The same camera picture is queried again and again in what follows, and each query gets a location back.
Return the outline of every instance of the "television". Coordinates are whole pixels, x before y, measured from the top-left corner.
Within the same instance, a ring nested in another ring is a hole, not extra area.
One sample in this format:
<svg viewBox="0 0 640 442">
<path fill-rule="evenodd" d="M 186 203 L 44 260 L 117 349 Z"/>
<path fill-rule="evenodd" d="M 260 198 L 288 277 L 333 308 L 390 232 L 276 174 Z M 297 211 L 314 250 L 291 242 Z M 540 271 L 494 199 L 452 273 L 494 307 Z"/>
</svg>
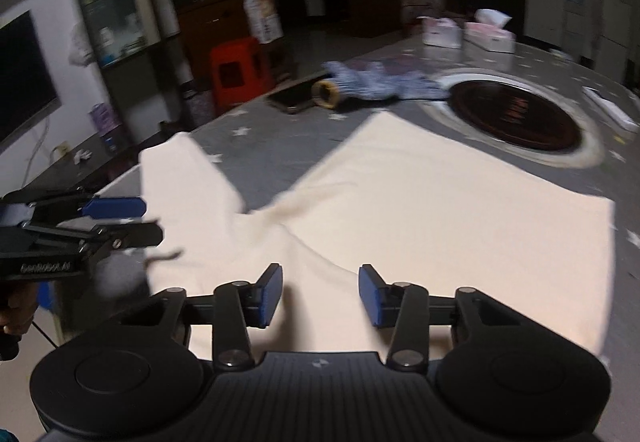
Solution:
<svg viewBox="0 0 640 442">
<path fill-rule="evenodd" d="M 0 27 L 0 148 L 58 102 L 28 12 Z"/>
</svg>

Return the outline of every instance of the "white cloth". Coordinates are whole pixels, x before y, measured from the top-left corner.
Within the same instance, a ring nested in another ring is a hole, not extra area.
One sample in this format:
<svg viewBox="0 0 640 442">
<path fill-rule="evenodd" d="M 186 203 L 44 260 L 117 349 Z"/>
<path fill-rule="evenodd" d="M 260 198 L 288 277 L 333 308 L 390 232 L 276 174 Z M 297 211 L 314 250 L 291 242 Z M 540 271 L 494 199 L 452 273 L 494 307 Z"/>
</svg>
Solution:
<svg viewBox="0 0 640 442">
<path fill-rule="evenodd" d="M 220 170 L 188 135 L 142 153 L 147 217 L 162 253 L 152 290 L 189 295 L 255 281 L 273 262 L 285 291 L 255 351 L 377 350 L 356 274 L 371 263 L 387 282 L 431 295 L 475 286 L 594 353 L 602 347 L 614 266 L 613 202 L 573 193 L 491 155 L 380 113 L 289 191 L 248 215 Z M 446 332 L 432 330 L 432 356 Z M 210 328 L 191 349 L 210 358 Z"/>
</svg>

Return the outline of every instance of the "yellow tape roll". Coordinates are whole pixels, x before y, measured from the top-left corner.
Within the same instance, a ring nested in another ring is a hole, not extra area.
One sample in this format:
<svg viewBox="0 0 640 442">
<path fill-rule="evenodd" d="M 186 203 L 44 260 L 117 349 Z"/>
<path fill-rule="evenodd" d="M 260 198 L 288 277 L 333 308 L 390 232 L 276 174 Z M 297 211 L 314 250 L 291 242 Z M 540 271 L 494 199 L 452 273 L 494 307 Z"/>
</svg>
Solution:
<svg viewBox="0 0 640 442">
<path fill-rule="evenodd" d="M 327 109 L 334 109 L 341 100 L 340 90 L 327 78 L 318 80 L 311 87 L 311 96 L 317 105 Z"/>
</svg>

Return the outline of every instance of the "metal screw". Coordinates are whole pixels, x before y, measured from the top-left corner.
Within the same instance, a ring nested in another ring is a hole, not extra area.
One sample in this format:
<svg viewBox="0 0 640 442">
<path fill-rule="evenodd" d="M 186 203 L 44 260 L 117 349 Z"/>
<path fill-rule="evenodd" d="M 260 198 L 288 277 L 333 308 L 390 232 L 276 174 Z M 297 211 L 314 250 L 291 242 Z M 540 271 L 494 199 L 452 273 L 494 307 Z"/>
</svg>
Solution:
<svg viewBox="0 0 640 442">
<path fill-rule="evenodd" d="M 424 357 L 415 350 L 399 350 L 394 353 L 391 358 L 396 364 L 404 366 L 405 368 L 411 366 L 418 366 L 424 362 Z"/>
<path fill-rule="evenodd" d="M 218 362 L 230 368 L 243 366 L 249 361 L 249 354 L 242 350 L 227 350 L 218 356 Z"/>
</svg>

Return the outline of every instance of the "blue gripper pad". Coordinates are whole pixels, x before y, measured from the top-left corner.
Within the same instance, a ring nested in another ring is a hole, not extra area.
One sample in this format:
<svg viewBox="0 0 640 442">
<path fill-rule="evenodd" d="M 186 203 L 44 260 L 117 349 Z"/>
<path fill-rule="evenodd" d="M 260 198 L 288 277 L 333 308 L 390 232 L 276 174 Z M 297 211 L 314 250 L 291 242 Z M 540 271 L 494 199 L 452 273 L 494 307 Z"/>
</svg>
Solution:
<svg viewBox="0 0 640 442">
<path fill-rule="evenodd" d="M 282 267 L 280 265 L 275 269 L 267 284 L 260 289 L 260 292 L 260 308 L 258 309 L 260 326 L 258 328 L 266 328 L 273 319 L 273 314 L 282 295 Z"/>
<path fill-rule="evenodd" d="M 367 272 L 360 267 L 358 271 L 358 292 L 360 301 L 367 311 L 369 321 L 375 327 L 382 324 L 382 304 L 380 302 L 380 289 L 371 281 Z"/>
<path fill-rule="evenodd" d="M 94 198 L 82 208 L 93 219 L 141 218 L 146 213 L 142 198 Z"/>
</svg>

